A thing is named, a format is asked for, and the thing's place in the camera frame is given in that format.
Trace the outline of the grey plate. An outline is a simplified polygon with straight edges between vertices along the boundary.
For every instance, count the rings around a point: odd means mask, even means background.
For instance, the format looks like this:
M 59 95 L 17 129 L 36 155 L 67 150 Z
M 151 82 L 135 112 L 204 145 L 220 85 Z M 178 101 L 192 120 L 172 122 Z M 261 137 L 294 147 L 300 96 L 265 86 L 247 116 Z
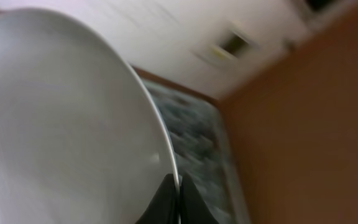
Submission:
M 135 223 L 178 171 L 136 72 L 95 31 L 0 13 L 0 223 Z

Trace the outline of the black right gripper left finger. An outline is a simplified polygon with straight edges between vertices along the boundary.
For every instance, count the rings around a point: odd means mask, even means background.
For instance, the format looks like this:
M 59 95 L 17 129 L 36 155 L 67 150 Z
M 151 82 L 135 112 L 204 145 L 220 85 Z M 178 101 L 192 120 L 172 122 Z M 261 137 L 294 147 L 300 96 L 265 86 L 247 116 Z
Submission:
M 177 224 L 177 191 L 173 174 L 167 174 L 136 224 Z

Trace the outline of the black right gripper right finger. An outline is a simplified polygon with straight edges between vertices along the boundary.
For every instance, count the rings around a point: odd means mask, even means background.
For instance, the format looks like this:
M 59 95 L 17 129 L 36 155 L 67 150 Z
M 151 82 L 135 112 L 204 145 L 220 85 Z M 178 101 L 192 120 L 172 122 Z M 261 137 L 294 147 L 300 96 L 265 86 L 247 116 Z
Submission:
M 218 224 L 188 174 L 181 180 L 179 211 L 181 224 Z

